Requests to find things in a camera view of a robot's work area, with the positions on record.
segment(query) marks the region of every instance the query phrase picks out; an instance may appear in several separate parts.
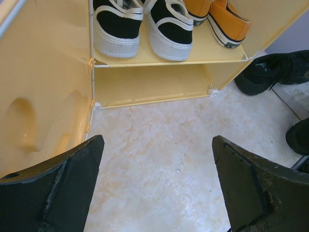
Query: shoe sole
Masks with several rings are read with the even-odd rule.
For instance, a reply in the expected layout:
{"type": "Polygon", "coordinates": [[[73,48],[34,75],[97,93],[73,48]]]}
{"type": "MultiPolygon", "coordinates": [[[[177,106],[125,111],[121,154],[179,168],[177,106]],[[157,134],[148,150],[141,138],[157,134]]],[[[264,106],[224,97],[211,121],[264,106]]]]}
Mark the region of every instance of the shoe sole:
{"type": "Polygon", "coordinates": [[[114,37],[103,30],[96,18],[93,27],[94,45],[100,53],[115,58],[131,58],[137,55],[140,36],[135,39],[114,37]]]}
{"type": "Polygon", "coordinates": [[[208,14],[207,20],[211,26],[211,31],[212,34],[214,36],[214,38],[216,39],[216,41],[223,47],[227,47],[227,48],[236,48],[238,47],[242,41],[235,41],[232,40],[231,38],[229,38],[224,32],[223,30],[220,28],[220,26],[218,25],[218,23],[215,21],[215,19],[211,16],[211,14],[208,14]]]}
{"type": "Polygon", "coordinates": [[[261,86],[252,83],[242,72],[235,78],[234,81],[238,89],[248,96],[258,95],[265,92],[269,88],[269,85],[261,86]]]}
{"type": "Polygon", "coordinates": [[[297,143],[297,140],[296,140],[296,135],[295,135],[295,130],[294,130],[294,127],[291,127],[286,136],[285,136],[285,140],[287,142],[287,144],[289,145],[289,147],[294,151],[296,152],[297,154],[299,155],[302,155],[302,156],[309,156],[308,153],[304,152],[301,147],[298,145],[297,143]]]}
{"type": "Polygon", "coordinates": [[[176,43],[168,39],[156,27],[150,15],[144,17],[144,23],[148,31],[151,48],[157,56],[171,61],[188,59],[192,44],[176,43]]]}

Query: white shoe trim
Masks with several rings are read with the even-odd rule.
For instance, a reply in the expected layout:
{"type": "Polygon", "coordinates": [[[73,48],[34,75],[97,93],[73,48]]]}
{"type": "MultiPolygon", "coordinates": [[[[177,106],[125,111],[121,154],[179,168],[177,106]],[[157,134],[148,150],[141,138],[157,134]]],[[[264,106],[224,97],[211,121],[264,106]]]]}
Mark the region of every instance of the white shoe trim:
{"type": "Polygon", "coordinates": [[[110,57],[130,58],[137,55],[140,36],[135,39],[122,39],[105,32],[97,18],[94,21],[94,45],[96,49],[110,57]]]}
{"type": "MultiPolygon", "coordinates": [[[[148,15],[150,13],[150,11],[152,10],[152,8],[154,7],[156,2],[157,2],[157,0],[146,0],[144,5],[143,5],[144,14],[148,15]]],[[[188,13],[187,8],[185,7],[183,0],[165,0],[165,3],[166,3],[166,7],[167,7],[168,11],[173,16],[175,16],[177,19],[179,19],[180,21],[182,21],[182,22],[184,22],[188,25],[193,24],[193,19],[191,18],[190,14],[188,13]],[[172,4],[180,5],[183,9],[184,15],[175,11],[171,6],[172,4]]]]}
{"type": "Polygon", "coordinates": [[[174,15],[176,18],[178,18],[180,21],[186,23],[186,24],[193,24],[193,19],[191,18],[189,12],[187,11],[187,8],[185,7],[185,4],[183,1],[179,1],[179,0],[169,0],[169,3],[166,1],[166,7],[169,10],[169,12],[171,12],[172,15],[174,15]],[[184,15],[182,15],[181,13],[175,11],[171,4],[178,4],[183,8],[184,11],[184,15]]]}
{"type": "Polygon", "coordinates": [[[207,17],[207,20],[211,26],[211,31],[212,31],[212,34],[214,36],[214,38],[216,39],[216,41],[222,45],[222,46],[228,46],[229,44],[233,45],[234,47],[237,47],[239,46],[242,41],[240,42],[235,42],[235,41],[232,41],[230,39],[228,39],[223,33],[222,31],[220,30],[220,28],[218,27],[218,25],[215,23],[215,21],[213,20],[212,16],[209,14],[208,17],[207,17]]]}
{"type": "Polygon", "coordinates": [[[161,20],[159,20],[156,23],[156,26],[159,27],[160,25],[162,25],[164,23],[173,23],[173,24],[181,27],[182,29],[188,30],[188,31],[192,31],[193,30],[193,24],[192,25],[188,25],[188,24],[183,23],[182,21],[179,21],[176,18],[170,18],[170,17],[162,18],[161,20]]]}
{"type": "Polygon", "coordinates": [[[111,6],[100,6],[97,8],[97,10],[95,11],[95,18],[97,18],[98,13],[102,12],[102,11],[109,11],[114,13],[115,15],[122,17],[122,18],[130,18],[130,19],[134,19],[134,20],[143,20],[143,14],[131,14],[131,13],[123,13],[118,11],[117,9],[111,7],[111,6]]]}
{"type": "Polygon", "coordinates": [[[192,44],[176,43],[168,39],[157,28],[151,15],[146,15],[144,22],[148,30],[150,45],[157,56],[172,61],[188,59],[192,44]]]}

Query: floor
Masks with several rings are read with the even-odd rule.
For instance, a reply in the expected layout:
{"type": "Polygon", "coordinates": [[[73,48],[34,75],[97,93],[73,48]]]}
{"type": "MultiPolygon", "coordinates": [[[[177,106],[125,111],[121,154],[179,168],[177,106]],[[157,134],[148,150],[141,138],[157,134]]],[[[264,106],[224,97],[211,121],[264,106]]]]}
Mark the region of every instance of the floor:
{"type": "Polygon", "coordinates": [[[299,120],[274,94],[218,96],[96,111],[105,149],[85,232],[225,232],[229,221],[211,149],[222,135],[291,167],[299,120]]]}

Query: shoe rack shelf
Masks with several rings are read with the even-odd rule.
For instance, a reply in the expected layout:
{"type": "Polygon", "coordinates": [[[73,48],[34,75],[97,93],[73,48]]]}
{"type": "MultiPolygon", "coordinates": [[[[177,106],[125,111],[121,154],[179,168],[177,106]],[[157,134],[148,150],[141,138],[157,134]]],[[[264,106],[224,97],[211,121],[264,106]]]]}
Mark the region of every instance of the shoe rack shelf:
{"type": "Polygon", "coordinates": [[[95,50],[95,98],[103,108],[206,97],[212,89],[207,64],[248,61],[240,45],[228,49],[213,38],[207,22],[195,27],[188,60],[161,59],[151,49],[142,24],[133,58],[112,58],[95,50]]]}
{"type": "Polygon", "coordinates": [[[151,49],[146,27],[142,23],[140,27],[140,46],[138,54],[133,58],[112,58],[102,55],[95,50],[95,67],[137,67],[159,65],[184,65],[184,64],[207,64],[248,61],[248,57],[239,46],[228,49],[219,45],[213,38],[207,22],[195,27],[193,30],[193,47],[188,60],[173,62],[158,57],[151,49]]]}

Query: yellow shoe rack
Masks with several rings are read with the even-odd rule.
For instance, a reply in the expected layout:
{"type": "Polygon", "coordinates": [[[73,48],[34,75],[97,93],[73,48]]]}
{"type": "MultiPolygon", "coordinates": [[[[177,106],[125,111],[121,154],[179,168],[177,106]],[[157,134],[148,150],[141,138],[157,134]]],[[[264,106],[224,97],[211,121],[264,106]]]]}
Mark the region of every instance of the yellow shoe rack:
{"type": "Polygon", "coordinates": [[[214,95],[309,8],[309,0],[231,2],[253,22],[242,46],[221,47],[205,22],[189,59],[170,62],[152,52],[144,26],[136,57],[97,53],[91,1],[3,0],[0,177],[82,142],[94,101],[113,108],[214,95]]]}

